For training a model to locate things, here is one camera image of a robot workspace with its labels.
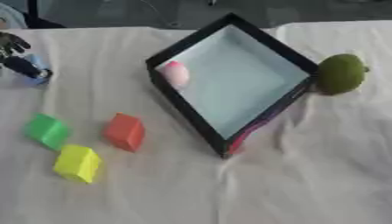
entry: floor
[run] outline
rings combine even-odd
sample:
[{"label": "floor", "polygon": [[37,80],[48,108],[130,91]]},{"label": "floor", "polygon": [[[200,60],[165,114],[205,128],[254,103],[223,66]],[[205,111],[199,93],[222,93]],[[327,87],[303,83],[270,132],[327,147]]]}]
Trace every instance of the floor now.
[{"label": "floor", "polygon": [[[41,17],[67,27],[198,29],[230,11],[262,28],[316,21],[391,19],[392,0],[39,0]],[[25,0],[0,0],[20,10]]]}]

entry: red cube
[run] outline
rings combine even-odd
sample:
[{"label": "red cube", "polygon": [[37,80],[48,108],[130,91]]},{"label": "red cube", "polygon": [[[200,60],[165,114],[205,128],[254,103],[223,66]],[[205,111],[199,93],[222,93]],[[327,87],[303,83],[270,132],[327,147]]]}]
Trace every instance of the red cube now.
[{"label": "red cube", "polygon": [[117,148],[136,151],[144,138],[144,126],[134,116],[117,113],[103,135]]}]

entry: pink ball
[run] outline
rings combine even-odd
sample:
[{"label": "pink ball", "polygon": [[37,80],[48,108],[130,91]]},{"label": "pink ball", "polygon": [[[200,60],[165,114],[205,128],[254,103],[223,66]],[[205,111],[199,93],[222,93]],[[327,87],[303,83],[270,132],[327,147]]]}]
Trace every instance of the pink ball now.
[{"label": "pink ball", "polygon": [[169,83],[176,89],[184,88],[190,79],[188,69],[186,69],[184,64],[177,61],[171,61],[169,64],[164,66],[162,73]]}]

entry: green cube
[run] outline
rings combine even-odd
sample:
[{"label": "green cube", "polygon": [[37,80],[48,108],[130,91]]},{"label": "green cube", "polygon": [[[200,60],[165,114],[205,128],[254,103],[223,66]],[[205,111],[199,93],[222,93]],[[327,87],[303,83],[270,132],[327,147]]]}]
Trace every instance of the green cube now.
[{"label": "green cube", "polygon": [[44,114],[37,114],[27,123],[24,133],[50,149],[59,151],[69,137],[70,130],[56,118]]}]

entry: paper cube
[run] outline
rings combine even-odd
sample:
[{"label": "paper cube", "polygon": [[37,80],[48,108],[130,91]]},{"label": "paper cube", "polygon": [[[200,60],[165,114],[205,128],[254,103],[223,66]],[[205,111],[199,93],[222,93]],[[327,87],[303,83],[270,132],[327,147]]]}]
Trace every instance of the paper cube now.
[{"label": "paper cube", "polygon": [[117,113],[103,135],[115,146],[126,151],[136,151],[144,138],[142,122],[133,116]]},{"label": "paper cube", "polygon": [[90,148],[67,144],[61,149],[53,170],[65,179],[92,183],[101,159]]},{"label": "paper cube", "polygon": [[24,133],[34,140],[58,151],[70,135],[70,129],[49,115],[37,114],[26,126]]}]

